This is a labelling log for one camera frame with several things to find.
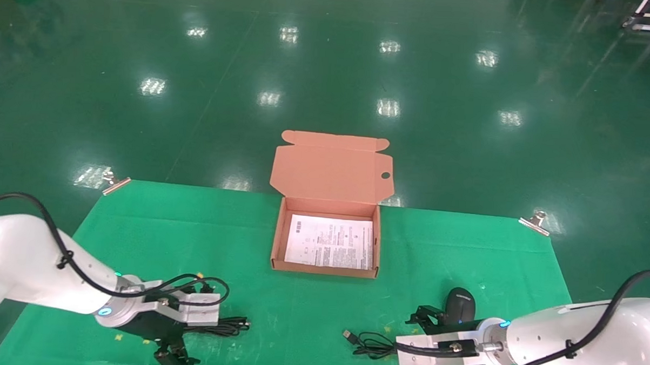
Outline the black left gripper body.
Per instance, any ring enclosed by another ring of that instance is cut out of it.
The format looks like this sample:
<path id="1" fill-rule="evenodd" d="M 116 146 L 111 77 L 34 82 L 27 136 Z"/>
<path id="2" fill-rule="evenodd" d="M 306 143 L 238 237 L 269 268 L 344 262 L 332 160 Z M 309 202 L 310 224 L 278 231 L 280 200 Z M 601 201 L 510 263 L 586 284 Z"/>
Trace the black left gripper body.
<path id="1" fill-rule="evenodd" d="M 138 312 L 117 330 L 139 336 L 148 341 L 158 341 L 177 355 L 187 355 L 183 335 L 186 325 L 159 312 Z"/>

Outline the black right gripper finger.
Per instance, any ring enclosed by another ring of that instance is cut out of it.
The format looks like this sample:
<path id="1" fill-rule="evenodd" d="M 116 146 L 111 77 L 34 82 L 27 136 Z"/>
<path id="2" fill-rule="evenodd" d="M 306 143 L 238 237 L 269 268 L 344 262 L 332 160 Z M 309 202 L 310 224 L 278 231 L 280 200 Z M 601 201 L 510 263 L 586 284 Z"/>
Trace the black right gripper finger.
<path id="1" fill-rule="evenodd" d="M 419 326 L 424 334 L 441 334 L 445 317 L 446 313 L 439 308 L 418 306 L 405 323 Z"/>

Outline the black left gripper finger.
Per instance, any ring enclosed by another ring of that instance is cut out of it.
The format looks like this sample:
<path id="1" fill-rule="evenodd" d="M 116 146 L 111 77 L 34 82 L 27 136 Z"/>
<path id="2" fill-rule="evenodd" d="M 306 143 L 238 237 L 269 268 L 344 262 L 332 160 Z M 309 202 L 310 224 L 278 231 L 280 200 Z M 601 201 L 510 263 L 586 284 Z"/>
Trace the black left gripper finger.
<path id="1" fill-rule="evenodd" d="M 198 365 L 200 359 L 189 356 L 184 342 L 161 342 L 154 352 L 154 359 L 160 365 Z"/>

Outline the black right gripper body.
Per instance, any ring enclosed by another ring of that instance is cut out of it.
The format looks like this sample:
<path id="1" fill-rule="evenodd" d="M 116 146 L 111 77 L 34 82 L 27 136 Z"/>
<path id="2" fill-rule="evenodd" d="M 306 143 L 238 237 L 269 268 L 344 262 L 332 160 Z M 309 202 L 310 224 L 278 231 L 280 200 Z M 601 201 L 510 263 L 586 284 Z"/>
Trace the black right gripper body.
<path id="1" fill-rule="evenodd" d="M 434 323 L 425 327 L 425 334 L 438 340 L 470 340 L 481 336 L 477 332 L 485 330 L 485 319 L 468 321 L 462 323 Z"/>

